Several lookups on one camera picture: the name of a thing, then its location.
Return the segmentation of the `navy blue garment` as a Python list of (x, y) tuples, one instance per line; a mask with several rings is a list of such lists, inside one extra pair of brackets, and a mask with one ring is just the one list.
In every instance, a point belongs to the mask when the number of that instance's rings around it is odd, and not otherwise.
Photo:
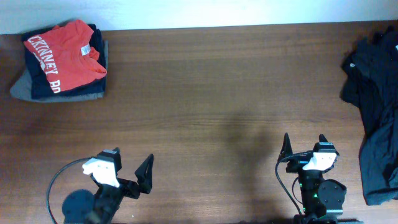
[[(88, 24), (88, 26), (94, 31), (90, 39), (90, 46), (99, 52), (99, 59), (97, 62), (106, 66), (106, 53), (107, 50), (104, 47), (104, 41), (101, 35), (101, 31), (94, 25)], [(104, 94), (106, 89), (106, 77), (95, 80), (89, 84), (79, 86), (72, 90), (62, 91), (61, 93), (54, 93), (50, 87), (49, 82), (45, 77), (44, 71), (40, 67), (39, 61), (36, 59), (33, 53), (31, 53), (26, 47), (24, 47), (25, 53), (25, 65), (29, 72), (28, 77), (31, 78), (32, 84), (30, 85), (29, 95), (33, 100), (41, 100), (44, 98), (53, 98), (56, 96), (73, 97), (83, 96), (88, 94)]]

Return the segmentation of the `grey garment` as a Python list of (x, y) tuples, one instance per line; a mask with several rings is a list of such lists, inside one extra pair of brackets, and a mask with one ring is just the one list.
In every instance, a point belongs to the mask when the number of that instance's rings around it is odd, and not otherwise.
[[(108, 64), (108, 43), (104, 41), (104, 47), (107, 50), (106, 53), (106, 70)], [(86, 100), (95, 100), (97, 98), (102, 98), (103, 95), (100, 93), (96, 94), (88, 94), (83, 96), (73, 96), (73, 97), (64, 97), (64, 96), (56, 96), (53, 98), (44, 98), (41, 100), (33, 100), (29, 95), (29, 90), (31, 90), (30, 85), (32, 84), (31, 78), (28, 77), (29, 72), (27, 69), (24, 71), (20, 79), (16, 81), (14, 86), (11, 87), (10, 93), (14, 98), (18, 98), (20, 100), (34, 101), (39, 103), (57, 103), (57, 102), (69, 102), (69, 101), (86, 101)]]

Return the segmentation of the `orange red printed t-shirt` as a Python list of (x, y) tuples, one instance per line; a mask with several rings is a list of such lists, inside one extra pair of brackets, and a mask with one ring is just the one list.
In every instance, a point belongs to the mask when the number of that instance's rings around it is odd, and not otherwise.
[(94, 31), (82, 20), (50, 30), (35, 30), (22, 36), (34, 54), (54, 93), (72, 90), (106, 77), (100, 53), (90, 46)]

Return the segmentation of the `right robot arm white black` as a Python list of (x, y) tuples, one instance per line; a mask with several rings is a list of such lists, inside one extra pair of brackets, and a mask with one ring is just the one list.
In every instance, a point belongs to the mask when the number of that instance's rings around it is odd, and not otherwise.
[[(284, 134), (284, 141), (277, 163), (275, 175), (279, 184), (291, 199), (298, 214), (293, 217), (294, 223), (338, 223), (338, 216), (343, 213), (346, 187), (333, 179), (324, 179), (323, 174), (334, 168), (340, 154), (333, 143), (329, 142), (323, 134), (312, 150), (293, 153), (290, 138)], [(278, 174), (278, 166), (286, 163), (285, 171), (296, 174), (301, 193), (300, 208), (296, 196), (289, 193)]]

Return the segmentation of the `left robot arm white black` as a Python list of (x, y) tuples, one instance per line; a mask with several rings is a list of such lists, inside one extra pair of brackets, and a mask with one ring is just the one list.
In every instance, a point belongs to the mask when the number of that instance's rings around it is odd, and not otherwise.
[(152, 190), (154, 155), (137, 168), (136, 181), (118, 177), (121, 170), (120, 149), (103, 150), (82, 165), (83, 173), (98, 186), (95, 194), (80, 189), (69, 194), (62, 204), (65, 223), (111, 223), (124, 198), (137, 200)]

